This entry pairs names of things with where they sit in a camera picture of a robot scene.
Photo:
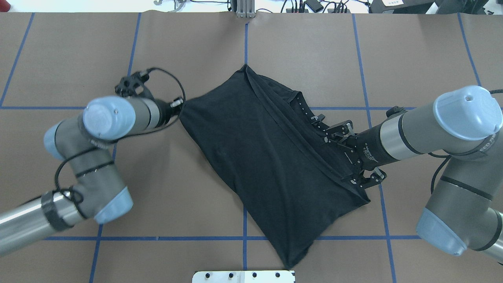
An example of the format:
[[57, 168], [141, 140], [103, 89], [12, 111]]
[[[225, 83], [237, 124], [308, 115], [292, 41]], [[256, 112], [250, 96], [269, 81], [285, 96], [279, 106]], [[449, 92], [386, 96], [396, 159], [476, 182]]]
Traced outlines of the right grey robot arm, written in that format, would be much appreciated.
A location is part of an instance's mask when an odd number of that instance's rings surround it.
[[379, 125], [356, 134], [350, 120], [325, 127], [358, 188], [380, 184], [383, 165], [442, 150], [417, 235], [437, 249], [461, 256], [467, 249], [502, 263], [502, 212], [491, 203], [502, 188], [502, 111], [494, 94], [470, 85], [407, 111], [390, 108]]

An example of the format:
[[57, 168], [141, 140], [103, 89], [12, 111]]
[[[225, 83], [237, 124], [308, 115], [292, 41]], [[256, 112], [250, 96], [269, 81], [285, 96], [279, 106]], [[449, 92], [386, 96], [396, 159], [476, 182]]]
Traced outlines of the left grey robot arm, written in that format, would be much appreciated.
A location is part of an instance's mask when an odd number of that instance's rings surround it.
[[[150, 73], [172, 77], [181, 96], [171, 102], [153, 97], [145, 83]], [[133, 207], [133, 200], [112, 157], [119, 140], [164, 130], [176, 123], [186, 93], [172, 73], [158, 67], [122, 77], [115, 95], [93, 99], [79, 115], [52, 126], [44, 146], [61, 161], [54, 187], [1, 214], [1, 256], [85, 220], [109, 223]]]

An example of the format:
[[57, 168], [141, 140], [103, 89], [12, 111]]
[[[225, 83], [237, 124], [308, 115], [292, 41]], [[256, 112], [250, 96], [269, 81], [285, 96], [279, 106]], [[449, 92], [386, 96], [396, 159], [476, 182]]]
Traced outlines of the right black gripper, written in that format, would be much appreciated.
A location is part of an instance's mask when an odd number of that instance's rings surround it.
[[325, 143], [338, 143], [350, 161], [352, 174], [342, 179], [344, 183], [367, 189], [380, 185], [387, 178], [379, 166], [395, 163], [398, 159], [385, 149], [381, 131], [388, 120], [404, 113], [404, 107], [392, 107], [386, 112], [386, 120], [358, 134], [354, 133], [352, 122], [341, 122], [323, 130]]

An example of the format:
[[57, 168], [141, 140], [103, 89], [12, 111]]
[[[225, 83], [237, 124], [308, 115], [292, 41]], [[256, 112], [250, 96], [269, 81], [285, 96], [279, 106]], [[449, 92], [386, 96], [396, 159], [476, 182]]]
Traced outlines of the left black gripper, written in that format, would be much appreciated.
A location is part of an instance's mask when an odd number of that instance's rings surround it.
[[131, 104], [134, 116], [133, 128], [166, 128], [171, 125], [171, 119], [182, 111], [184, 98], [173, 101], [156, 99], [145, 83], [150, 78], [151, 70], [141, 70], [120, 79], [115, 86], [115, 94]]

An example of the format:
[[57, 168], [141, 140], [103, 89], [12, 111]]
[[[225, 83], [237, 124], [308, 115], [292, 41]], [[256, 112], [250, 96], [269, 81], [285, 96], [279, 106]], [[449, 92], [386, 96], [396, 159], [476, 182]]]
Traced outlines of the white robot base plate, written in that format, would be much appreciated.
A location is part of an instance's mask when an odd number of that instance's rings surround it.
[[295, 283], [290, 270], [227, 270], [196, 272], [192, 283]]

